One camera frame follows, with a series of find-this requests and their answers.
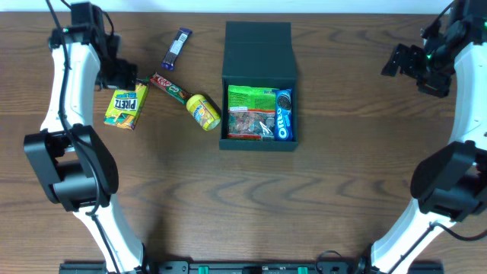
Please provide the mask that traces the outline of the yellow Pretz snack box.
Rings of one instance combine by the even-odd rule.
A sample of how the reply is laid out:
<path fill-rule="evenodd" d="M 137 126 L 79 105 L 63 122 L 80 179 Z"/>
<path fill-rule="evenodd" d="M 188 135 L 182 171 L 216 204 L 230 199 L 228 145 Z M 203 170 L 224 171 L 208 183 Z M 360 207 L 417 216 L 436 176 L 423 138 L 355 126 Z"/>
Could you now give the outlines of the yellow Pretz snack box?
<path fill-rule="evenodd" d="M 117 89 L 113 92 L 103 123 L 121 129 L 134 130 L 148 95 L 146 83 L 137 82 L 134 91 Z"/>

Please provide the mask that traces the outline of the red KitKat Milo bar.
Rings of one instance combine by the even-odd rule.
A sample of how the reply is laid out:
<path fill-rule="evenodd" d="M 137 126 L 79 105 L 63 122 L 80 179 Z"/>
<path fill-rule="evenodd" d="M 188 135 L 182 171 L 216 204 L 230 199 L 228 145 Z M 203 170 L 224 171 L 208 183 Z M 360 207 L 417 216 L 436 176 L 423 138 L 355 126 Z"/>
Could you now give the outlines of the red KitKat Milo bar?
<path fill-rule="evenodd" d="M 167 94 L 169 94 L 171 97 L 175 98 L 176 100 L 178 100 L 182 104 L 186 104 L 187 101 L 193 95 L 190 92 L 185 91 L 182 88 L 178 87 L 173 82 L 162 77 L 158 73 L 153 74 L 149 78 L 149 81 L 154 86 L 156 86 L 157 88 L 160 88 L 162 91 L 166 92 Z"/>

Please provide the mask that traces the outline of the dark blue chocolate bar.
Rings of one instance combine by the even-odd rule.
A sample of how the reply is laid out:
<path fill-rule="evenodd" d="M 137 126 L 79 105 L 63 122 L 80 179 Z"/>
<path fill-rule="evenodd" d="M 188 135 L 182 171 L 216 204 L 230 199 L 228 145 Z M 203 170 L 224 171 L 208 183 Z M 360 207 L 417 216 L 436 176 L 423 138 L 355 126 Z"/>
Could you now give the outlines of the dark blue chocolate bar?
<path fill-rule="evenodd" d="M 187 39 L 193 32 L 188 28 L 181 27 L 174 37 L 168 51 L 166 52 L 161 67 L 170 71 L 174 70 L 175 62 Z"/>

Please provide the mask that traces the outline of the yellow Mentos bottle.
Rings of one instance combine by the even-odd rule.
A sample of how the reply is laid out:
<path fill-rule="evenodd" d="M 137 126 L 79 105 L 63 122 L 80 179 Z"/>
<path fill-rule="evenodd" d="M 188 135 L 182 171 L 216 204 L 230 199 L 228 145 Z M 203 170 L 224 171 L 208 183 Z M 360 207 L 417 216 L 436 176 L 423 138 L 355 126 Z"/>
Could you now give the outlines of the yellow Mentos bottle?
<path fill-rule="evenodd" d="M 205 131 L 213 130 L 221 121 L 218 112 L 201 94 L 191 96 L 186 102 L 186 108 Z"/>

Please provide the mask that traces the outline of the blue Oreo cookie pack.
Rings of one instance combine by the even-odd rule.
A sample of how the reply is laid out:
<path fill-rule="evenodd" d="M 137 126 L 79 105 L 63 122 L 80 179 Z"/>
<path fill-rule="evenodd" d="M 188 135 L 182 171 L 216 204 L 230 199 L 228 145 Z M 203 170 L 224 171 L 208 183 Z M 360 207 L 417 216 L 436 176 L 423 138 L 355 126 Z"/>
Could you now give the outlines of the blue Oreo cookie pack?
<path fill-rule="evenodd" d="M 291 141 L 292 129 L 292 89 L 278 90 L 275 92 L 275 128 L 276 141 Z"/>

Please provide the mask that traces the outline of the dark green box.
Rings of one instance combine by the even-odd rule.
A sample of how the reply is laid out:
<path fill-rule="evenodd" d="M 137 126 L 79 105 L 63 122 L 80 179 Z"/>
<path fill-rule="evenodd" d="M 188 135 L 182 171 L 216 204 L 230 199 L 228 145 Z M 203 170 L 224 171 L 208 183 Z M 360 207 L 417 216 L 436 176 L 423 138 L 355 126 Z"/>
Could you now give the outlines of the dark green box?
<path fill-rule="evenodd" d="M 219 148 L 241 151 L 294 151 L 298 146 L 298 70 L 291 42 L 291 25 L 282 22 L 229 21 L 222 67 L 222 122 Z M 251 141 L 228 138 L 228 86 L 292 89 L 291 141 Z"/>

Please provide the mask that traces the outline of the green gummy candy bag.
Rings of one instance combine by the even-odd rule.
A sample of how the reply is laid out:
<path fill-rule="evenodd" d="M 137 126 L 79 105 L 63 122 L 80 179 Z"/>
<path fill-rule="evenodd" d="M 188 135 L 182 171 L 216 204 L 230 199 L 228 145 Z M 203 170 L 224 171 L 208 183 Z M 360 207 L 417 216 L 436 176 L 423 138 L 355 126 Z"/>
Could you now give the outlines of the green gummy candy bag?
<path fill-rule="evenodd" d="M 228 86 L 228 138 L 273 141 L 275 89 Z"/>

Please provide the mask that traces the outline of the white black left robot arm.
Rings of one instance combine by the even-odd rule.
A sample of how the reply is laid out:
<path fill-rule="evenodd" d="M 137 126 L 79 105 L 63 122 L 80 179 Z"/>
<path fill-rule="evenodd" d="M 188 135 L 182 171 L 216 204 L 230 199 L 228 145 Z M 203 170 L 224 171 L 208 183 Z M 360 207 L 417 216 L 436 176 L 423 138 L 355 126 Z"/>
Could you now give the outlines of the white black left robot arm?
<path fill-rule="evenodd" d="M 90 231 L 105 258 L 104 273 L 149 273 L 144 244 L 134 234 L 116 192 L 114 157 L 93 127 L 94 90 L 135 90 L 135 65 L 118 59 L 119 37 L 103 23 L 53 29 L 55 65 L 49 110 L 24 152 L 48 200 Z"/>

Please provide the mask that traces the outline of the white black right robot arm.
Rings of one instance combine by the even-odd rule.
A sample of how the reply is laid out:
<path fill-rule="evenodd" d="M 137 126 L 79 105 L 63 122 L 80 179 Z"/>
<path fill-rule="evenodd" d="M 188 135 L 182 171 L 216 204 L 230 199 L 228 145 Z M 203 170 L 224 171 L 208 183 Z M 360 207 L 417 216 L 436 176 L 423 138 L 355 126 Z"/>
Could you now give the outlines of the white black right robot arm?
<path fill-rule="evenodd" d="M 396 46 L 382 70 L 414 78 L 420 91 L 446 97 L 457 77 L 454 126 L 448 144 L 412 175 L 411 200 L 393 227 L 371 245 L 363 273 L 406 273 L 441 232 L 486 208 L 486 18 L 468 16 L 440 34 L 435 21 L 424 47 Z"/>

